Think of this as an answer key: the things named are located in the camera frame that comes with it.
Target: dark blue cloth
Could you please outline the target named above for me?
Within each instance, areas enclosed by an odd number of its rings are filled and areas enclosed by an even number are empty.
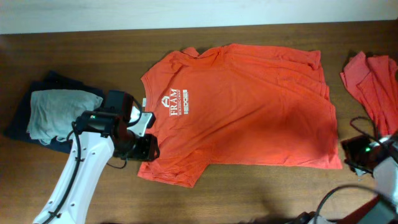
[[[3,135],[20,141],[39,144],[49,149],[70,153],[70,144],[67,142],[58,142],[55,138],[51,140],[51,144],[42,145],[39,140],[33,140],[26,133],[27,125],[30,119],[30,96],[33,91],[39,90],[83,90],[102,97],[105,101],[105,95],[102,90],[84,85],[82,82],[71,78],[63,77],[56,72],[49,72],[42,82],[34,81],[30,85],[29,91],[24,95],[18,105],[17,112],[14,115],[10,125],[3,132]]]

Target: red t-shirt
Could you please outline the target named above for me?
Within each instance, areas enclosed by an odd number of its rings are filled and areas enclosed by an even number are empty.
[[[208,164],[341,168],[319,51],[187,48],[141,80],[160,157],[143,162],[139,177],[193,187]]]

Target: gray fabric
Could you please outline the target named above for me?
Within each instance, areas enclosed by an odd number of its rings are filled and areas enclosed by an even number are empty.
[[[30,138],[44,145],[51,139],[64,141],[72,130],[71,123],[86,110],[101,106],[102,98],[81,90],[34,91],[30,98],[30,120],[27,132]]]

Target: crumpled red cloth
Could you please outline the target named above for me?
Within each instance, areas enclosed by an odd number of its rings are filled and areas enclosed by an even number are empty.
[[[358,100],[385,136],[398,129],[397,64],[384,56],[353,57],[340,73],[349,93]]]

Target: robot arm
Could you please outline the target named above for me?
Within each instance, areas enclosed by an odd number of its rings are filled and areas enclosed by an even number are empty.
[[[159,157],[156,137],[145,134],[155,117],[133,107],[133,101],[127,93],[110,91],[102,108],[85,111],[76,120],[67,164],[34,223],[84,223],[98,179],[112,156],[140,161]]]

